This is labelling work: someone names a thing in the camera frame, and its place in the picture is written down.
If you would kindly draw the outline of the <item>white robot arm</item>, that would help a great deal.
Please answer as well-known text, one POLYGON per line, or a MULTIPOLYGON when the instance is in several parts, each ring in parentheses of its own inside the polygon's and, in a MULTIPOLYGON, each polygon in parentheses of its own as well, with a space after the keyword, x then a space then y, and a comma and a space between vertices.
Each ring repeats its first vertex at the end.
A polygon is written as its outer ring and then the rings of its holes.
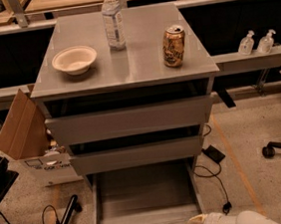
POLYGON ((227 216, 212 212, 196 215, 186 224, 279 224, 254 211, 241 211, 238 215, 227 216))

